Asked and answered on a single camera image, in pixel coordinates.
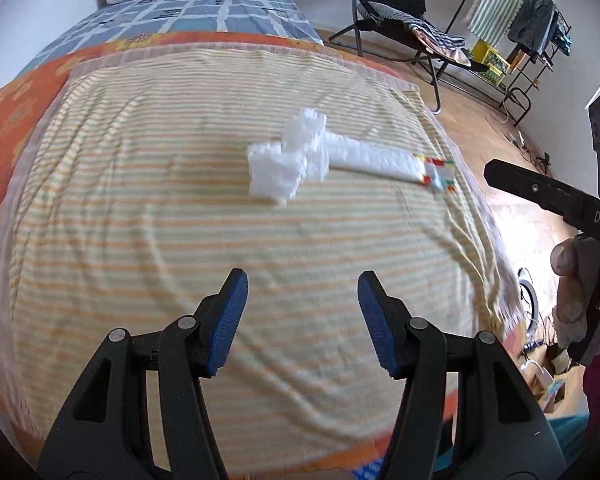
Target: plastic packaging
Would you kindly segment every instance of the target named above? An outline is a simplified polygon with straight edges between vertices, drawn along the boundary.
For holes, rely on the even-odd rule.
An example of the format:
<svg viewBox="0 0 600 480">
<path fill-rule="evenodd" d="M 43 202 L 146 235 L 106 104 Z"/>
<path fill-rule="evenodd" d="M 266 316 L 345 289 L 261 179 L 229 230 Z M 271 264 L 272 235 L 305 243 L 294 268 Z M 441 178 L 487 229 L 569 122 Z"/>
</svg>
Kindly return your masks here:
<svg viewBox="0 0 600 480">
<path fill-rule="evenodd" d="M 359 171 L 408 182 L 433 190 L 455 191 L 451 161 L 413 155 L 409 150 L 351 139 L 327 130 L 327 116 L 303 108 L 286 125 L 281 142 L 253 144 L 247 149 L 249 194 L 285 204 L 300 183 L 321 182 L 330 168 Z"/>
</svg>

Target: checkered cloth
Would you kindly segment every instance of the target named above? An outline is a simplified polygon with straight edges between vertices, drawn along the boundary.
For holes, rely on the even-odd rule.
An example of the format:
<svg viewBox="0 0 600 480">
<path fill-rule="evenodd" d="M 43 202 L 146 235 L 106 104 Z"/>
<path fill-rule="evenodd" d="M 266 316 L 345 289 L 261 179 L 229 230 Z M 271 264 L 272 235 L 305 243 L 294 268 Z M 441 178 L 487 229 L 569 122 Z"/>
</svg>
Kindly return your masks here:
<svg viewBox="0 0 600 480">
<path fill-rule="evenodd" d="M 386 20 L 399 20 L 407 25 L 409 30 L 420 30 L 423 34 L 426 34 L 434 44 L 437 44 L 442 48 L 464 48 L 466 45 L 464 37 L 445 34 L 441 30 L 437 30 L 433 25 L 430 25 L 424 20 L 414 18 L 406 12 L 375 2 L 369 2 L 369 5 L 371 5 L 372 9 L 375 10 L 381 18 Z M 365 7 L 360 3 L 358 3 L 358 12 L 363 18 L 372 18 L 372 16 L 366 12 Z"/>
</svg>

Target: wooden floor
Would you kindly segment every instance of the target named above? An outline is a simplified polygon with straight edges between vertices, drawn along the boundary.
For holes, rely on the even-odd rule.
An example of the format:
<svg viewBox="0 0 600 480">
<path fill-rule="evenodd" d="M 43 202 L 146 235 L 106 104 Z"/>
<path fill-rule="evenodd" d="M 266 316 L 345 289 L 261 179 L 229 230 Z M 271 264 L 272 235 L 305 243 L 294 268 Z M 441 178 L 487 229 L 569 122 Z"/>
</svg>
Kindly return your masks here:
<svg viewBox="0 0 600 480">
<path fill-rule="evenodd" d="M 328 33 L 320 34 L 325 39 Z M 352 38 L 345 42 L 352 43 Z M 387 49 L 367 44 L 376 52 L 393 54 Z M 406 79 L 420 86 L 422 97 L 430 108 L 435 108 L 436 99 L 430 78 L 420 67 L 396 63 L 375 56 L 367 56 L 397 70 Z M 554 246 L 574 235 L 572 228 L 553 213 L 508 193 L 493 189 L 482 176 L 484 165 L 493 158 L 534 170 L 531 163 L 509 140 L 507 133 L 517 135 L 518 128 L 493 108 L 445 84 L 440 84 L 442 112 L 438 115 L 447 134 L 459 146 L 467 165 L 478 179 L 496 223 L 506 245 L 507 255 L 514 270 L 526 267 L 532 276 L 541 314 L 547 316 L 555 305 L 557 276 L 554 275 L 549 256 Z"/>
</svg>

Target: drying rack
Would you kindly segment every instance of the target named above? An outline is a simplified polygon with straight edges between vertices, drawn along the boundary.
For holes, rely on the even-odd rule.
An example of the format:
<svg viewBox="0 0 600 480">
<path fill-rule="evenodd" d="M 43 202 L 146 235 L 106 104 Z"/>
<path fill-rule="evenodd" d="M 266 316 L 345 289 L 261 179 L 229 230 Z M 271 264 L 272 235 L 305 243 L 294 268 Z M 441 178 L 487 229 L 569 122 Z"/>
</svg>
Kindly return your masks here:
<svg viewBox="0 0 600 480">
<path fill-rule="evenodd" d="M 454 14 L 453 18 L 451 19 L 451 21 L 449 22 L 449 24 L 447 25 L 447 27 L 445 29 L 445 32 L 447 34 L 451 30 L 451 27 L 453 26 L 453 24 L 458 19 L 458 16 L 462 12 L 462 8 L 464 7 L 464 4 L 466 3 L 466 1 L 467 0 L 462 0 L 460 5 L 456 9 L 456 13 Z M 560 9 L 558 9 L 557 6 L 556 6 L 556 11 L 558 13 L 558 18 L 559 18 L 560 22 L 562 22 L 564 24 L 566 33 L 569 34 L 571 31 L 571 25 L 569 25 L 567 20 L 564 18 L 564 15 L 560 12 Z M 553 62 L 554 57 L 558 53 L 559 49 L 551 42 L 549 43 L 548 48 L 551 49 L 550 52 L 547 52 L 548 59 L 550 60 L 550 62 Z M 470 95 L 471 97 L 474 97 L 474 98 L 480 100 L 481 102 L 491 106 L 492 108 L 495 108 L 496 110 L 504 110 L 508 116 L 515 119 L 514 126 L 518 126 L 520 124 L 520 122 L 526 117 L 526 115 L 531 111 L 531 108 L 532 108 L 532 101 L 531 101 L 531 97 L 529 96 L 529 92 L 531 92 L 532 89 L 539 91 L 540 78 L 544 75 L 544 72 L 546 70 L 551 70 L 551 72 L 553 71 L 553 69 L 549 69 L 549 67 L 547 65 L 542 64 L 542 68 L 541 68 L 540 72 L 535 77 L 531 76 L 526 72 L 530 63 L 531 63 L 531 58 L 528 58 L 521 68 L 519 66 L 515 67 L 514 70 L 516 72 L 516 76 L 515 76 L 515 78 L 513 78 L 513 80 L 508 85 L 505 85 L 504 83 L 500 83 L 499 85 L 496 85 L 493 82 L 489 81 L 488 79 L 484 78 L 480 73 L 465 71 L 465 72 L 468 72 L 468 73 L 472 74 L 473 76 L 477 77 L 480 81 L 482 81 L 483 83 L 486 83 L 491 88 L 497 90 L 502 95 L 502 97 L 499 100 L 494 99 L 487 92 L 481 90 L 480 88 L 478 88 L 474 85 L 471 85 L 471 83 L 468 83 L 467 81 L 462 80 L 453 74 L 447 73 L 446 68 L 448 67 L 448 63 L 442 64 L 442 66 L 438 69 L 436 76 L 441 82 L 443 82 L 449 86 L 452 86 L 453 88 L 456 88 L 457 90 L 464 92 L 465 94 Z M 429 75 L 432 75 L 427 66 L 424 66 L 424 65 L 421 65 L 421 66 L 423 67 L 424 70 L 427 71 L 427 73 L 429 73 Z M 523 110 L 522 114 L 515 117 L 510 112 L 510 110 L 507 108 L 508 102 L 511 102 L 512 104 L 522 108 L 522 110 Z"/>
</svg>

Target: striped towel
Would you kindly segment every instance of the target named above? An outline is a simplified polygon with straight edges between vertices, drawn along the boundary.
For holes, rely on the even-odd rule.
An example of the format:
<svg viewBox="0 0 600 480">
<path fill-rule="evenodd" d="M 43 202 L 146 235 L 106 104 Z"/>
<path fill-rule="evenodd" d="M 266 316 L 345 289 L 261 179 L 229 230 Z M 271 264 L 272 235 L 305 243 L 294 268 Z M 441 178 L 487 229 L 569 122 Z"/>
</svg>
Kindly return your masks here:
<svg viewBox="0 0 600 480">
<path fill-rule="evenodd" d="M 455 194 L 438 196 L 343 171 L 301 186 L 287 207 L 248 196 L 247 146 L 279 137 L 301 106 L 355 139 L 453 158 L 415 86 L 321 54 L 199 48 L 71 84 L 25 186 L 11 257 L 16 361 L 41 433 L 108 331 L 163 329 L 232 267 L 248 273 L 249 299 L 203 390 L 233 476 L 391 430 L 403 384 L 378 365 L 356 299 L 364 270 L 443 331 L 502 333 L 497 256 L 462 173 Z"/>
<path fill-rule="evenodd" d="M 515 19 L 524 0 L 476 0 L 467 16 L 468 29 L 496 46 Z"/>
<path fill-rule="evenodd" d="M 409 27 L 409 30 L 420 30 L 426 34 L 433 43 L 441 46 L 442 48 L 464 48 L 466 45 L 466 40 L 463 36 L 450 36 L 445 34 L 441 30 L 437 30 L 430 23 L 415 18 L 406 12 L 394 9 L 393 7 L 385 4 L 378 4 L 376 2 L 369 2 L 369 5 L 371 5 L 372 9 L 375 10 L 375 12 L 377 12 L 381 18 L 403 22 Z M 371 18 L 371 15 L 366 12 L 365 7 L 363 7 L 360 3 L 358 3 L 358 12 L 366 19 Z"/>
</svg>

